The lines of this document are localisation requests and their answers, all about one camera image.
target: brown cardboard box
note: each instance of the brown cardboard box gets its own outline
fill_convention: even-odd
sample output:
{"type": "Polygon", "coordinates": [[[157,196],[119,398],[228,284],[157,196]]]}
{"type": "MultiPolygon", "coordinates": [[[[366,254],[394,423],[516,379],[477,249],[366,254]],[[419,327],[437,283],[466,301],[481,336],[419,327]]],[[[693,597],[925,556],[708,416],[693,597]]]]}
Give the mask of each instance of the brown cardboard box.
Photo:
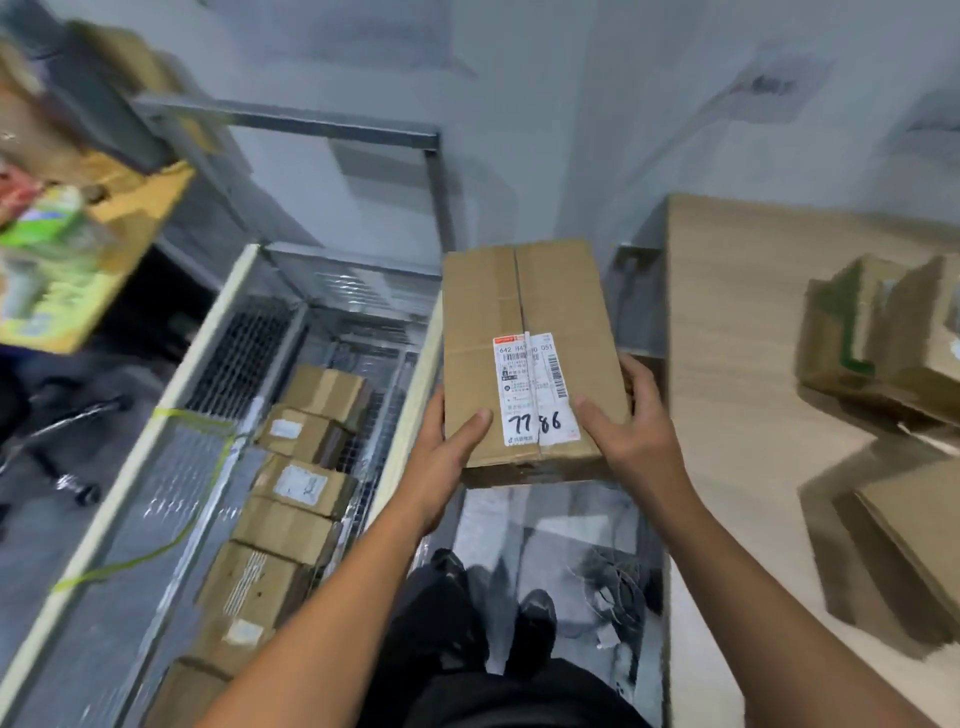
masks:
{"type": "Polygon", "coordinates": [[[827,282],[812,281],[797,349],[797,380],[818,392],[902,415],[876,382],[880,315],[907,267],[863,255],[827,282]]]}
{"type": "Polygon", "coordinates": [[[276,629],[306,598],[312,577],[302,564],[228,541],[197,593],[197,606],[276,629]]]}
{"type": "Polygon", "coordinates": [[[256,443],[304,463],[335,468],[347,444],[347,433],[323,417],[277,404],[260,428],[256,443]]]}
{"type": "Polygon", "coordinates": [[[251,492],[338,521],[355,486],[356,480],[346,473],[272,452],[256,474],[251,492]]]}
{"type": "Polygon", "coordinates": [[[276,631],[238,617],[210,612],[190,645],[190,657],[205,667],[236,677],[276,631]]]}
{"type": "Polygon", "coordinates": [[[167,668],[142,728],[193,728],[227,688],[227,677],[180,657],[167,668]]]}
{"type": "Polygon", "coordinates": [[[337,543],[335,525],[309,511],[250,496],[231,538],[308,567],[324,566],[337,543]]]}
{"type": "Polygon", "coordinates": [[[960,636],[960,458],[872,483],[858,495],[960,636]]]}
{"type": "Polygon", "coordinates": [[[907,273],[884,308],[876,376],[890,396],[960,424],[960,255],[907,273]]]}
{"type": "Polygon", "coordinates": [[[371,391],[361,376],[300,364],[280,402],[356,432],[370,404],[371,391]]]}
{"type": "Polygon", "coordinates": [[[490,432],[464,471],[468,485],[605,474],[600,451],[577,425],[568,395],[590,397],[619,423],[630,418],[630,405],[585,241],[446,256],[444,389],[447,433],[478,408],[493,410],[490,432]],[[532,337],[529,358],[525,332],[532,337]]]}

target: green strap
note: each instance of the green strap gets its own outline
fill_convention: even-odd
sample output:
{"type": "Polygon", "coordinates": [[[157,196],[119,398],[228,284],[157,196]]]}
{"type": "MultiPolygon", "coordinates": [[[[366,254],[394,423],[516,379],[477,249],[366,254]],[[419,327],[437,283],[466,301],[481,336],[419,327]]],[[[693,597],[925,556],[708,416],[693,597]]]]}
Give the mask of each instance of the green strap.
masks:
{"type": "MultiPolygon", "coordinates": [[[[217,482],[217,478],[220,477],[220,472],[224,468],[224,463],[227,462],[227,456],[229,455],[230,448],[233,447],[233,443],[236,442],[236,433],[233,425],[221,422],[219,420],[214,420],[204,415],[198,415],[196,412],[188,412],[183,409],[167,409],[167,408],[158,408],[155,409],[151,418],[153,417],[167,417],[167,418],[180,418],[184,420],[187,426],[196,429],[204,434],[218,435],[225,438],[224,446],[220,450],[220,455],[217,458],[217,464],[213,469],[213,476],[210,478],[210,483],[206,487],[206,493],[203,499],[203,503],[206,503],[206,500],[209,498],[210,493],[213,491],[213,486],[217,482]]],[[[54,584],[51,588],[51,593],[55,594],[57,592],[64,592],[68,589],[73,589],[74,587],[90,582],[90,581],[103,581],[109,576],[114,575],[119,571],[125,571],[127,569],[132,569],[133,567],[139,566],[140,564],[145,564],[148,561],[156,559],[157,556],[161,556],[171,548],[178,546],[183,539],[187,537],[190,531],[193,530],[194,526],[197,525],[197,519],[200,517],[200,510],[198,509],[197,515],[191,518],[180,533],[171,541],[169,544],[156,548],[150,553],[139,556],[130,561],[122,561],[117,564],[107,564],[106,566],[100,567],[98,569],[92,569],[86,573],[81,574],[80,576],[74,576],[69,579],[62,579],[61,581],[54,584]]]]}

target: shoe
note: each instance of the shoe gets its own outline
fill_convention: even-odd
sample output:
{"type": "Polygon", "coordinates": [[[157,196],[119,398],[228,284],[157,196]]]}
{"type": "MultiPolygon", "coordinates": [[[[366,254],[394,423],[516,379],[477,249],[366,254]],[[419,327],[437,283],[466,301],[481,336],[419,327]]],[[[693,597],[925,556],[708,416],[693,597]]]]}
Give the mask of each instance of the shoe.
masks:
{"type": "Polygon", "coordinates": [[[430,566],[442,572],[444,576],[451,579],[469,595],[470,586],[467,579],[467,568],[464,566],[464,562],[449,548],[438,548],[434,551],[433,556],[430,557],[430,566]]]}
{"type": "Polygon", "coordinates": [[[543,589],[535,589],[520,602],[514,622],[514,643],[503,674],[529,680],[546,664],[557,641],[557,610],[543,589]]]}

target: metal shelf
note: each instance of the metal shelf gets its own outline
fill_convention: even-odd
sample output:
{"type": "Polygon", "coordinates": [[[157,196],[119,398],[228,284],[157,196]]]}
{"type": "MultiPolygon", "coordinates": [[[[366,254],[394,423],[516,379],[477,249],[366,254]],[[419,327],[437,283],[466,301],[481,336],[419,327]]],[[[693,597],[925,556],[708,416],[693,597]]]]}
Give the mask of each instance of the metal shelf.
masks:
{"type": "MultiPolygon", "coordinates": [[[[235,290],[222,294],[230,301],[211,312],[217,320],[198,336],[205,340],[195,346],[203,351],[184,362],[190,371],[182,386],[161,400],[175,414],[160,418],[160,430],[132,467],[125,493],[108,496],[122,503],[83,570],[141,557],[182,534],[180,541],[144,563],[71,591],[55,614],[56,628],[28,664],[5,725],[139,724],[163,671],[193,642],[200,618],[194,596],[265,457],[260,448],[249,447],[252,436],[295,362],[353,372],[373,388],[367,416],[338,465],[358,479],[358,487],[334,559],[315,575],[315,583],[362,533],[418,361],[423,326],[310,309],[290,293],[275,256],[256,248],[252,257],[235,290]]],[[[439,287],[435,279],[432,285],[439,287]]],[[[84,539],[95,530],[91,526],[84,539]]]]}

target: tiled floor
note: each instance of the tiled floor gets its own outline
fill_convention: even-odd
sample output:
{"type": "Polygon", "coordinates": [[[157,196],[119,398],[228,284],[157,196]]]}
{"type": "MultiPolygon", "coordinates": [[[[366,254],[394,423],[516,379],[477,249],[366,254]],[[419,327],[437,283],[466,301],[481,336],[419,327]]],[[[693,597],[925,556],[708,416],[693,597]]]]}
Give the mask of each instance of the tiled floor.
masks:
{"type": "Polygon", "coordinates": [[[610,571],[606,579],[584,578],[598,554],[612,558],[631,581],[643,583],[660,568],[660,543],[622,491],[595,481],[468,491],[453,548],[482,602],[489,671],[502,672],[506,663],[517,604],[545,589],[557,608],[553,656],[614,685],[651,725],[662,725],[660,619],[642,598],[635,608],[621,602],[629,614],[617,619],[597,596],[605,581],[615,588],[610,571]],[[621,628],[612,629],[613,621],[621,628]]]}

